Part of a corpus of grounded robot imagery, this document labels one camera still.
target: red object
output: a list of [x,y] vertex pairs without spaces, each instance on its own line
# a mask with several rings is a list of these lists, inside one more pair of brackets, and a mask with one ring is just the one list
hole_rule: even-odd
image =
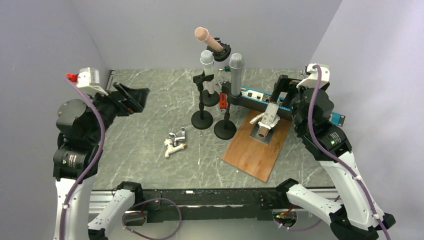
[[69,79],[71,82],[76,83],[77,82],[77,74],[74,73],[67,73],[66,74],[67,79]]
[[281,215],[287,215],[287,214],[289,214],[290,211],[292,211],[294,207],[295,207],[295,205],[292,204],[291,207],[290,207],[290,209],[288,211],[282,212]]
[[227,109],[227,95],[222,92],[219,94],[219,108]]

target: wooden block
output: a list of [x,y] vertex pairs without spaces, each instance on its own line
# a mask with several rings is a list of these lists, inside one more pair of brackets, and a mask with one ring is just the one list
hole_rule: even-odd
[[250,136],[254,124],[250,124],[249,121],[258,114],[260,114],[258,111],[249,111],[228,145],[222,160],[267,182],[292,122],[281,119],[274,127],[271,141],[266,144]]

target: white wall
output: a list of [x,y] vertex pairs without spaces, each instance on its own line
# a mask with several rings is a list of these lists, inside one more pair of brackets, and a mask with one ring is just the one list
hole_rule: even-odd
[[308,63],[342,0],[72,1],[112,69],[201,68],[199,26],[246,68],[287,69]]
[[65,73],[108,69],[69,0],[0,1],[0,239],[49,240],[56,218],[58,107]]
[[344,0],[312,62],[330,67],[328,89],[356,162],[392,239],[424,230],[424,1]]

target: marble surface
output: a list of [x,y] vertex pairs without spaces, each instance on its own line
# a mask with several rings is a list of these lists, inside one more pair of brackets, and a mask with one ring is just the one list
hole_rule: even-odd
[[[275,187],[293,178],[307,187],[332,187],[324,169],[304,148],[293,128],[285,139],[268,182],[238,170],[221,160],[231,140],[214,134],[214,125],[197,130],[191,116],[198,110],[199,92],[193,76],[201,69],[120,69],[113,81],[131,88],[149,88],[142,113],[117,117],[106,133],[104,152],[94,189],[112,189],[122,181],[141,183],[143,188],[257,188]],[[230,79],[229,72],[215,70],[215,79]],[[279,75],[298,78],[298,70],[245,69],[243,85],[272,91]],[[224,118],[218,106],[205,107],[213,124]],[[231,121],[240,126],[249,110],[231,106]],[[169,132],[186,130],[187,148],[165,158],[164,140]]]

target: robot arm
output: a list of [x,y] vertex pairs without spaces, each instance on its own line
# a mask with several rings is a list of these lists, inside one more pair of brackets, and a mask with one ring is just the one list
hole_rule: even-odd
[[[327,81],[319,85],[320,89],[313,106],[312,119],[308,119],[313,87],[318,79],[317,70],[313,69],[313,65],[307,66],[309,77],[299,83],[286,82],[285,85],[280,85],[280,89],[288,91],[284,103],[285,107],[291,109],[297,136],[302,138],[306,149],[327,171],[343,204],[330,202],[310,192],[293,179],[288,179],[280,184],[277,192],[280,193],[282,201],[300,206],[329,224],[334,235],[339,239],[377,239],[377,230],[381,230],[379,219],[386,229],[395,223],[395,219],[391,214],[384,213],[371,195],[369,202],[366,196],[369,194],[367,187],[364,185],[366,189],[364,192],[361,182],[358,181],[362,178],[355,163],[352,146],[345,133],[329,121],[334,104],[325,92],[330,85],[328,82],[330,71],[325,67],[322,67],[322,72]],[[314,143],[308,129],[308,120],[312,121],[314,134],[320,145],[342,162],[336,162],[324,154]],[[373,214],[370,203],[375,208],[376,214]]]
[[[148,88],[132,89],[114,83],[117,91],[105,91],[98,85],[98,75],[97,70],[84,68],[79,74],[68,73],[67,77],[78,91],[92,96],[92,108],[98,111],[104,132],[116,117],[143,111]],[[54,240],[107,240],[122,215],[144,200],[141,184],[122,182],[107,207],[88,224],[90,196],[98,171],[98,161],[92,166],[90,163],[94,161],[101,139],[100,123],[93,111],[83,100],[73,99],[62,104],[57,112],[56,126],[60,134],[53,156],[57,189]]]

